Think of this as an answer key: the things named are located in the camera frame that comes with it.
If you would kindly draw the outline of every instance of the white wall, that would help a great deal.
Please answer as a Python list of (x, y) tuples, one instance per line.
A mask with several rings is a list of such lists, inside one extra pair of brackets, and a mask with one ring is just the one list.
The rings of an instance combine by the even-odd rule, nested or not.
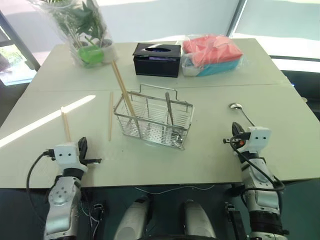
[(232, 37), (254, 37), (270, 55), (320, 58), (320, 0), (248, 0)]
[[(115, 42), (188, 34), (226, 34), (238, 0), (98, 0)], [(42, 63), (62, 41), (27, 0), (0, 0), (0, 9)]]

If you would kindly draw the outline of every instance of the blue cloth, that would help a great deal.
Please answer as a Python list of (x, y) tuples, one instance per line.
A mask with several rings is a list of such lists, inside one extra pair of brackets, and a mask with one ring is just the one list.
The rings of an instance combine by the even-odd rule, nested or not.
[(234, 61), (226, 61), (221, 63), (215, 63), (215, 64), (207, 64), (204, 65), (203, 70), (197, 75), (199, 76), (208, 76), (220, 72), (229, 71), (232, 69), (235, 69), (240, 61), (240, 58)]

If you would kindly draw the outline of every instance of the metal basket handle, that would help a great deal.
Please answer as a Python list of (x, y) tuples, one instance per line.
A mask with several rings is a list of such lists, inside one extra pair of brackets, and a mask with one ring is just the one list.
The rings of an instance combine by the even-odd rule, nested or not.
[(175, 100), (181, 102), (181, 100), (178, 99), (178, 91), (177, 91), (176, 89), (174, 89), (174, 88), (168, 88), (168, 87), (163, 87), (163, 86), (155, 86), (155, 85), (150, 85), (150, 84), (142, 83), (142, 84), (140, 84), (140, 91), (139, 91), (139, 93), (141, 93), (141, 91), (142, 91), (142, 86), (152, 87), (152, 88), (156, 88), (156, 89), (164, 89), (164, 90), (175, 91)]

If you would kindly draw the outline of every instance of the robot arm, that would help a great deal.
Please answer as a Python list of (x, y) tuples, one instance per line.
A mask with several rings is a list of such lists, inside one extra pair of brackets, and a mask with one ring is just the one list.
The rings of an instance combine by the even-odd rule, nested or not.
[(45, 222), (44, 240), (75, 240), (78, 230), (78, 205), (81, 200), (81, 179), (88, 171), (88, 163), (100, 163), (101, 159), (86, 160), (87, 139), (78, 144), (68, 142), (57, 145), (51, 155), (59, 165), (62, 176), (51, 189), (48, 201), (50, 209)]
[(236, 122), (232, 124), (230, 143), (241, 162), (245, 203), (249, 211), (252, 240), (286, 240), (281, 223), (281, 196), (283, 184), (269, 171), (266, 161), (259, 156), (267, 144), (271, 131), (265, 127), (249, 127), (245, 132)]

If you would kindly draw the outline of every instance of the dark floor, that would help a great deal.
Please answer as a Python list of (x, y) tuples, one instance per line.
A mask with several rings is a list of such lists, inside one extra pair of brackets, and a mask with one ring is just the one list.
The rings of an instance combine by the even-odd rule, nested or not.
[[(284, 74), (295, 84), (297, 91), (309, 101), (310, 108), (320, 119), (319, 73), (286, 72)], [(0, 81), (0, 126), (23, 94), (27, 84), (4, 86)], [(216, 235), (220, 240), (233, 240), (232, 226), (224, 214), (224, 202), (231, 201), (241, 211), (246, 232), (250, 232), (249, 217), (240, 199), (229, 198), (225, 194), (229, 185), (216, 185), (210, 190), (201, 191), (184, 188), (154, 195), (153, 217), (147, 226), (147, 234), (181, 234), (182, 223), (180, 206), (187, 199), (199, 202), (207, 212)], [(150, 192), (162, 192), (172, 187), (145, 187)], [(143, 192), (133, 187), (104, 187), (87, 190), (93, 203), (105, 203), (108, 211), (104, 223), (97, 231), (98, 240), (112, 240), (116, 228), (130, 204)], [(44, 203), (45, 190), (33, 193), (37, 211), (43, 216), (48, 211)], [(287, 185), (283, 193), (282, 223), (290, 231), (288, 239), (320, 239), (320, 181), (319, 179)], [(88, 218), (80, 215), (78, 240), (87, 240)], [(32, 212), (24, 190), (0, 189), (0, 239), (2, 240), (42, 240), (43, 226)]]

